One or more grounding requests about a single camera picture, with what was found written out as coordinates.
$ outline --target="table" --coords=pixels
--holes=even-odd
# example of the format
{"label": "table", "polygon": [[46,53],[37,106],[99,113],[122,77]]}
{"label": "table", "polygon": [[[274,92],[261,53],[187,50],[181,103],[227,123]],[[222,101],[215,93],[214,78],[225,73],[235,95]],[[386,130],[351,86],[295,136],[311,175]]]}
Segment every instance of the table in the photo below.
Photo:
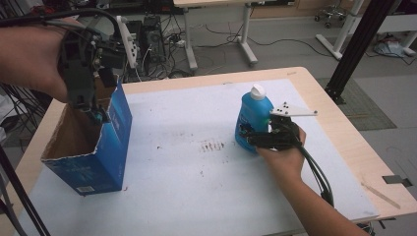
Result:
{"label": "table", "polygon": [[174,5],[184,10],[185,21],[185,51],[187,54],[190,70],[198,69],[196,58],[191,43],[190,24],[206,24],[218,22],[232,22],[239,19],[243,21],[242,36],[238,37],[238,42],[252,66],[258,63],[258,59],[252,52],[247,42],[249,19],[251,12],[251,1],[248,0],[174,0]]}
{"label": "table", "polygon": [[[388,185],[384,182],[382,176],[392,175],[392,172],[304,68],[286,68],[128,84],[124,85],[124,90],[127,94],[133,94],[208,87],[225,83],[252,82],[255,80],[276,80],[279,78],[288,79],[303,97],[308,107],[314,107],[314,109],[320,111],[320,115],[317,117],[319,124],[361,183],[368,198],[377,208],[380,215],[376,219],[417,212],[417,202],[402,185]],[[41,170],[39,157],[51,137],[63,107],[64,105],[56,100],[52,102],[17,168],[17,174],[28,192],[39,176]],[[8,190],[12,202],[15,204],[16,212],[20,212],[22,206],[13,188],[8,186]],[[0,218],[0,228],[2,235],[11,235],[13,232],[12,226],[4,215],[1,215]]]}

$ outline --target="blue cardboard box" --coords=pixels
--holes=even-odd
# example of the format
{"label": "blue cardboard box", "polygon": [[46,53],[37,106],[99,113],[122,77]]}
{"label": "blue cardboard box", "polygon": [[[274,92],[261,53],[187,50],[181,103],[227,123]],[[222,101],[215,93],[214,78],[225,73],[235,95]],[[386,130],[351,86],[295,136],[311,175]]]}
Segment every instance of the blue cardboard box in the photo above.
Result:
{"label": "blue cardboard box", "polygon": [[122,189],[132,124],[120,81],[116,88],[96,86],[96,96],[97,103],[107,107],[111,122],[93,125],[85,113],[66,105],[41,157],[82,196]]}

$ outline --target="robotic hand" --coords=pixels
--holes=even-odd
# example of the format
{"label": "robotic hand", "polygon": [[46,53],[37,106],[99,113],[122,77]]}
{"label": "robotic hand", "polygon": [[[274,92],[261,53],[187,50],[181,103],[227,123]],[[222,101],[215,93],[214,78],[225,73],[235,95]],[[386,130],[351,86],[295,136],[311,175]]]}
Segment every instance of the robotic hand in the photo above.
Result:
{"label": "robotic hand", "polygon": [[[113,35],[106,35],[97,29],[83,25],[68,24],[58,19],[80,16],[104,16],[113,24]],[[131,68],[136,68],[139,48],[129,33],[127,19],[114,18],[98,9],[81,9],[40,16],[24,16],[0,21],[0,27],[11,27],[30,23],[67,28],[62,41],[58,69],[62,73],[68,91],[70,106],[86,113],[93,124],[109,122],[105,105],[96,97],[96,74],[99,74],[105,88],[115,88],[117,82],[113,68],[123,69],[126,58]]]}
{"label": "robotic hand", "polygon": [[246,138],[248,144],[258,148],[274,148],[277,150],[298,148],[305,156],[318,181],[322,191],[322,198],[330,205],[334,206],[333,195],[328,179],[317,162],[304,149],[303,144],[300,142],[298,125],[291,120],[291,116],[311,116],[317,115],[317,113],[317,111],[310,111],[284,102],[269,113],[269,124],[271,127],[269,133],[256,132],[251,126],[246,127],[241,125],[239,135]]}

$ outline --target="detergent bottle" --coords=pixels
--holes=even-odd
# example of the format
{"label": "detergent bottle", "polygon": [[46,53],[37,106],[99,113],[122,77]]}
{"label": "detergent bottle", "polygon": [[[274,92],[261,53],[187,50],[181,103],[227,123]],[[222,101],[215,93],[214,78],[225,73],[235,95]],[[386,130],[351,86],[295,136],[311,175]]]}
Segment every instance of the detergent bottle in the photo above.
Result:
{"label": "detergent bottle", "polygon": [[267,132],[269,112],[273,109],[272,103],[267,98],[264,88],[254,84],[251,91],[242,96],[242,106],[237,117],[235,139],[244,149],[256,152],[255,147],[248,144],[246,138],[239,136],[241,126],[253,129],[256,132]]}

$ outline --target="white desk leg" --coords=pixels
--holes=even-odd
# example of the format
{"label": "white desk leg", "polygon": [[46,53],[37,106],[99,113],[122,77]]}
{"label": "white desk leg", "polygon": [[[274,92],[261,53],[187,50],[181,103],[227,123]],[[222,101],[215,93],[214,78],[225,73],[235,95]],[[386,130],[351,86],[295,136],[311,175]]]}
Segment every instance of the white desk leg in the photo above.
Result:
{"label": "white desk leg", "polygon": [[184,8],[184,22],[185,22],[185,53],[187,54],[188,64],[190,65],[190,70],[197,70],[197,61],[194,56],[193,47],[191,45],[191,33],[188,19],[188,8]]}
{"label": "white desk leg", "polygon": [[411,43],[417,38],[417,31],[411,31],[410,34],[401,42],[401,46],[403,47],[404,53],[408,56],[415,56],[416,52],[409,48]]}
{"label": "white desk leg", "polygon": [[238,37],[238,41],[239,41],[239,45],[242,47],[243,51],[245,52],[246,56],[249,59],[249,65],[252,66],[258,63],[258,59],[247,42],[248,30],[249,30],[249,19],[251,17],[250,12],[251,12],[251,4],[247,3],[245,4],[244,14],[243,14],[243,18],[244,18],[243,19],[243,32],[242,32],[242,36]]}
{"label": "white desk leg", "polygon": [[342,29],[340,30],[340,33],[337,37],[336,42],[334,45],[331,45],[328,40],[322,36],[321,34],[316,34],[316,39],[319,40],[319,42],[322,43],[322,45],[333,55],[333,57],[337,60],[340,60],[342,54],[340,53],[340,48],[343,45],[344,40],[346,39],[347,34],[349,33],[350,29],[353,26],[353,23],[355,22],[356,15],[358,14],[362,4],[364,3],[364,0],[356,0],[352,10],[350,11],[349,15],[346,17],[346,20],[344,22],[344,25]]}

